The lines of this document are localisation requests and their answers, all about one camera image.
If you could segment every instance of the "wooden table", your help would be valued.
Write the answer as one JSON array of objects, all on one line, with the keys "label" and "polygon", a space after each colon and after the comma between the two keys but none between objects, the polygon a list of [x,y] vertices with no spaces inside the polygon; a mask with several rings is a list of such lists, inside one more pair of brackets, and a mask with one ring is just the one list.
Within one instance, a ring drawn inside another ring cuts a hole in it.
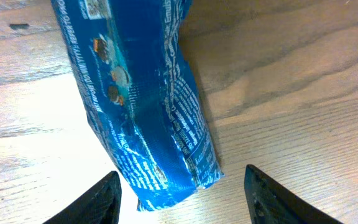
[{"label": "wooden table", "polygon": [[[358,223],[358,0],[195,0],[181,47],[226,177],[153,213],[122,180],[121,223],[250,223],[246,164]],[[43,222],[111,169],[50,2],[0,0],[0,223]]]}]

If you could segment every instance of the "table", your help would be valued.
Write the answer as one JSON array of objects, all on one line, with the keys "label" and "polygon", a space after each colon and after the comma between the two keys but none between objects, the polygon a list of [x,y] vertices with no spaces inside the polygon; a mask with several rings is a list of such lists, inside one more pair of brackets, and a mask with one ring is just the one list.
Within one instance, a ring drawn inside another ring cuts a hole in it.
[{"label": "table", "polygon": [[[194,0],[180,40],[226,177],[151,213],[122,179],[120,222],[250,223],[255,164],[358,223],[358,0]],[[0,0],[0,223],[43,222],[112,169],[50,2]]]}]

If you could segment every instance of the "blue object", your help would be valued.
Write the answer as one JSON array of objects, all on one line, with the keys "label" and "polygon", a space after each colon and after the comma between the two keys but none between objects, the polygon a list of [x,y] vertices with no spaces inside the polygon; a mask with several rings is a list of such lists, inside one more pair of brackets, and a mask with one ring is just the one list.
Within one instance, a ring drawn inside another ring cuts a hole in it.
[{"label": "blue object", "polygon": [[223,173],[178,48],[187,0],[52,0],[89,125],[139,197],[181,202]]}]

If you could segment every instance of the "brown wood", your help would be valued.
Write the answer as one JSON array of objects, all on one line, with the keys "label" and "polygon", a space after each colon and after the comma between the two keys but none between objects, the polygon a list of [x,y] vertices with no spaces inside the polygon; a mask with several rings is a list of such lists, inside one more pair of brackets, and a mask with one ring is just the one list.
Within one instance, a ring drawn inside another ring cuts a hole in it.
[{"label": "brown wood", "polygon": [[[153,213],[122,180],[121,223],[250,223],[246,164],[358,223],[358,0],[194,0],[181,47],[226,177]],[[43,222],[111,169],[50,2],[0,0],[0,223]]]}]

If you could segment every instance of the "crinkled blue plastic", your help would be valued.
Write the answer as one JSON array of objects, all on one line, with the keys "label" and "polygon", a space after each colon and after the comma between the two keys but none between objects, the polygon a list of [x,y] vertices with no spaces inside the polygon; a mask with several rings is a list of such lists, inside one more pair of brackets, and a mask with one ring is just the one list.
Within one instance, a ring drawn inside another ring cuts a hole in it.
[{"label": "crinkled blue plastic", "polygon": [[89,125],[139,197],[181,202],[223,173],[178,48],[187,0],[52,0]]}]

